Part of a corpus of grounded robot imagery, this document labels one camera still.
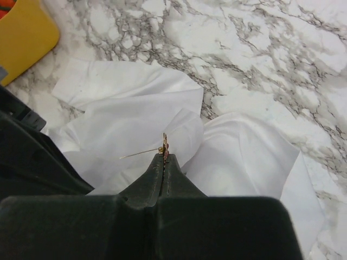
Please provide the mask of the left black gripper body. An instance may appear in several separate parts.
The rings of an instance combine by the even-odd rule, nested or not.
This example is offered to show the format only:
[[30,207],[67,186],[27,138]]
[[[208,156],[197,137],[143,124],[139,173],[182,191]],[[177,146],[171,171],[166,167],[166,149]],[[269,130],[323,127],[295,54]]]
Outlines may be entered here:
[[1,199],[86,195],[84,181],[41,129],[46,121],[1,88]]

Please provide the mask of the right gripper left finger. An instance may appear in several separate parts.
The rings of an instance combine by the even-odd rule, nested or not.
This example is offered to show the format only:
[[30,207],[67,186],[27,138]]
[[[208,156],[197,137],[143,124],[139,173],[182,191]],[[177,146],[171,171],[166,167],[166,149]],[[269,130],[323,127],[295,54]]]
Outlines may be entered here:
[[129,194],[19,196],[1,202],[1,259],[111,259]]

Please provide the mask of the gold brooch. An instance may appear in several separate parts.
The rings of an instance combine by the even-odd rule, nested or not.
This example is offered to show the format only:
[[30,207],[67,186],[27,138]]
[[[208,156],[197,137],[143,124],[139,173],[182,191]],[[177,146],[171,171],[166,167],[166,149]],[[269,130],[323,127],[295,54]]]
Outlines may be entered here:
[[138,152],[135,154],[130,154],[130,155],[126,155],[123,157],[120,157],[119,159],[125,159],[128,157],[132,157],[132,156],[136,156],[136,155],[140,155],[140,154],[144,154],[144,153],[148,153],[148,152],[154,152],[156,151],[158,154],[161,154],[163,156],[163,160],[166,161],[168,156],[169,156],[169,143],[168,143],[168,137],[166,133],[163,133],[163,143],[160,147],[158,148],[154,148],[154,149],[149,149],[146,151],[142,151],[142,152]]

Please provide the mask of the white button shirt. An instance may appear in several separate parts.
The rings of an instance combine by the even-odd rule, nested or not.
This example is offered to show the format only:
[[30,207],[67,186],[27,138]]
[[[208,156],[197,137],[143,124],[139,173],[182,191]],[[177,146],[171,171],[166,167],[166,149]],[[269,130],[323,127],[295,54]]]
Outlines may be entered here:
[[128,187],[167,137],[204,194],[280,200],[310,254],[324,215],[301,152],[275,127],[236,112],[204,123],[201,86],[181,71],[141,63],[71,59],[52,94],[82,110],[47,134],[93,194]]

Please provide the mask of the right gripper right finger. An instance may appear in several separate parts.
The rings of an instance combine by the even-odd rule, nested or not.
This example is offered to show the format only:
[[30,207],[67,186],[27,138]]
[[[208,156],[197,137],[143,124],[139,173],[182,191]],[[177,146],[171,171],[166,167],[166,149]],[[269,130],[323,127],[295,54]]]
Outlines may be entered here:
[[207,197],[171,154],[151,219],[149,259],[302,259],[288,211],[271,197]]

